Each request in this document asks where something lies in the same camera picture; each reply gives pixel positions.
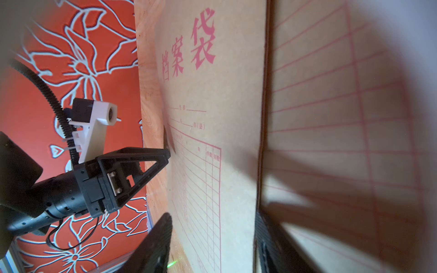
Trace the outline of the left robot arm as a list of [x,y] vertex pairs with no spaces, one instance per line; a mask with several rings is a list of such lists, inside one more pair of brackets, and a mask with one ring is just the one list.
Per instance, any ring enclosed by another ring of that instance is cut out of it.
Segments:
[[72,170],[41,180],[43,168],[1,134],[1,255],[15,237],[34,233],[46,237],[69,216],[99,219],[125,206],[170,159],[166,149],[126,147],[105,153],[107,128],[117,122],[112,103],[74,99],[65,109],[48,85],[31,69],[11,59],[9,66],[30,80],[43,94],[60,124]]

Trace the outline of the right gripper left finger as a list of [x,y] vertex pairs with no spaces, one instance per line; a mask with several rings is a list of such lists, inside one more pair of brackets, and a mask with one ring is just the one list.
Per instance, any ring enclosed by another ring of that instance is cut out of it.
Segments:
[[117,273],[166,273],[173,221],[164,213]]

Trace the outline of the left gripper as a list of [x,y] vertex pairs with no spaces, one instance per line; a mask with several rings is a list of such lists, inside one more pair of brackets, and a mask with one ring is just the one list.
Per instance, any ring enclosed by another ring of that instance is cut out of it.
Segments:
[[88,213],[121,209],[167,166],[167,149],[127,147],[75,165],[73,172]]

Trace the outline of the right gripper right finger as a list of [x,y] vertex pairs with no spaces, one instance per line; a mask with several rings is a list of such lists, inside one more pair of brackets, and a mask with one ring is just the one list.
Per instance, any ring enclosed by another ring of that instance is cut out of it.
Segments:
[[284,228],[262,209],[256,212],[255,237],[263,273],[321,272]]

